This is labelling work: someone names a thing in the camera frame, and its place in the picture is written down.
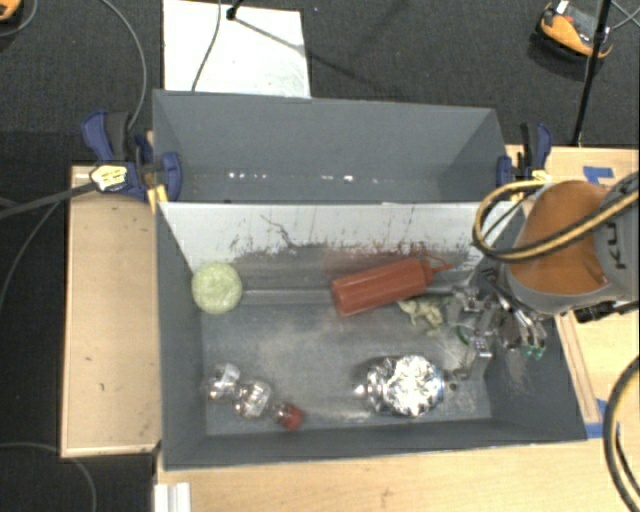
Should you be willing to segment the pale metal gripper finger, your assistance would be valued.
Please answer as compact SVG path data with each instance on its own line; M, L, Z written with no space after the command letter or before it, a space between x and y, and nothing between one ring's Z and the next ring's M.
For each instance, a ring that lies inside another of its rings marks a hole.
M457 380L480 380L493 360L492 342L485 337L476 337L469 342L461 365L453 371Z
M481 311L481 299L477 287L454 288L446 305L446 320L457 323L466 315Z

